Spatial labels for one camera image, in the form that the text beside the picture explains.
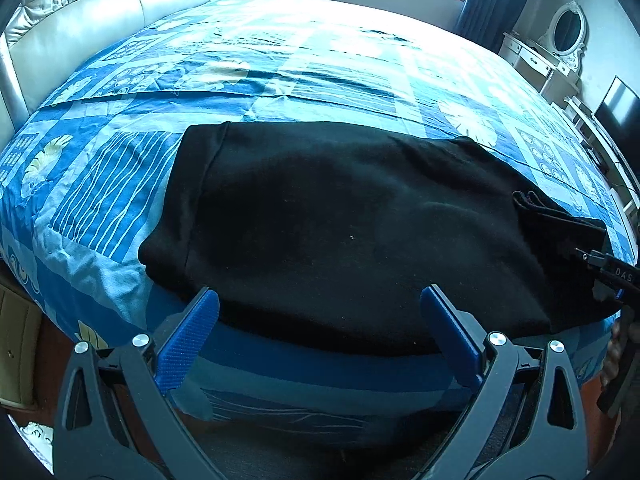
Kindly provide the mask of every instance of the white leaf pattern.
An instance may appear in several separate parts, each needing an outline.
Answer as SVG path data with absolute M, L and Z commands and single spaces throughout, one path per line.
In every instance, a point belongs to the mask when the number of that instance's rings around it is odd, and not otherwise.
M 56 97 L 55 103 L 59 104 L 59 103 L 63 103 L 64 101 L 67 101 L 69 98 L 73 97 L 74 94 L 81 91 L 81 89 L 87 86 L 91 81 L 91 79 L 93 79 L 93 77 L 91 76 L 82 78 L 76 81 L 75 83 L 73 83 L 72 85 L 70 85 L 68 88 L 64 89 L 60 93 L 60 95 Z
M 70 135 L 56 137 L 49 141 L 44 149 L 33 158 L 22 178 L 22 188 L 20 189 L 22 198 L 31 196 L 34 190 L 47 179 L 51 170 L 60 160 L 62 150 L 71 139 L 73 137 Z
M 221 59 L 205 63 L 178 81 L 177 90 L 201 88 L 202 85 L 222 90 L 226 83 L 235 84 L 247 77 L 249 64 L 239 59 Z
M 438 101 L 438 107 L 460 135 L 471 137 L 475 142 L 484 146 L 495 146 L 498 135 L 485 118 L 458 103 Z

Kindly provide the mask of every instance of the wooden floor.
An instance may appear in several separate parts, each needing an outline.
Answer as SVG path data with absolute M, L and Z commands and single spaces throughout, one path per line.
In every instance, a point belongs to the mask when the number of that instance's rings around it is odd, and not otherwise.
M 43 317 L 34 369 L 34 394 L 38 409 L 35 412 L 10 410 L 18 425 L 26 426 L 33 421 L 49 427 L 54 426 L 58 394 L 73 346 L 74 343 L 71 340 L 60 332 L 47 317 Z M 596 400 L 600 395 L 598 377 L 583 386 L 581 395 L 588 428 L 590 463 L 593 466 L 609 449 L 616 421 L 609 420 L 596 406 Z M 140 452 L 149 459 L 157 461 L 158 456 L 155 449 L 146 436 L 146 431 L 137 417 L 136 410 L 133 409 L 128 395 L 121 390 L 118 392 L 118 398 L 132 437 Z M 196 420 L 188 415 L 181 413 L 179 415 L 194 436 L 201 436 L 213 427 L 212 424 Z

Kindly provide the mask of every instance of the white vanity table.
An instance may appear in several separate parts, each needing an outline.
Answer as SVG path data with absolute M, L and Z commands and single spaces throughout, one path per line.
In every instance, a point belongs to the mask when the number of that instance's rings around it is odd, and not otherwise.
M 547 32 L 533 41 L 505 32 L 499 55 L 516 69 L 549 103 L 564 108 L 564 99 L 580 93 L 580 56 L 587 24 L 576 2 L 554 15 Z

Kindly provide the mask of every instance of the blue gripper pad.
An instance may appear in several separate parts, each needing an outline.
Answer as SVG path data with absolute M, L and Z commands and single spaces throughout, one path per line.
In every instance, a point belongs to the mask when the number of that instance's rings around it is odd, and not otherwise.
M 169 336 L 156 360 L 156 385 L 163 396 L 181 386 L 204 341 L 218 321 L 218 295 L 208 289 L 194 298 L 195 304 Z
M 436 286 L 428 286 L 420 295 L 420 312 L 427 322 L 456 381 L 474 393 L 482 385 L 482 350 L 467 333 L 465 317 Z

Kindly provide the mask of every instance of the drawer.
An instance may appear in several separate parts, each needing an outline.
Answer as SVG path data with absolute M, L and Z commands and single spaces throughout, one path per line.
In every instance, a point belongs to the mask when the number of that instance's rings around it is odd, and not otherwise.
M 560 73 L 564 74 L 565 76 L 568 76 L 569 72 L 571 72 L 571 69 L 569 68 L 569 66 L 563 63 L 562 61 L 558 63 L 558 70 L 560 71 Z
M 536 72 L 540 72 L 543 76 L 548 76 L 551 67 L 538 56 L 524 49 L 520 53 L 520 57 Z
M 32 410 L 42 311 L 0 283 L 0 404 Z
M 504 38 L 504 46 L 509 50 L 511 50 L 512 52 L 515 52 L 516 54 L 519 54 L 520 50 L 522 49 L 521 44 L 519 44 L 517 41 L 512 40 L 511 38 L 508 38 L 508 37 Z
M 505 45 L 502 46 L 498 55 L 506 60 L 511 66 L 514 66 L 516 62 L 520 59 L 518 54 L 516 54 L 513 50 L 507 48 Z

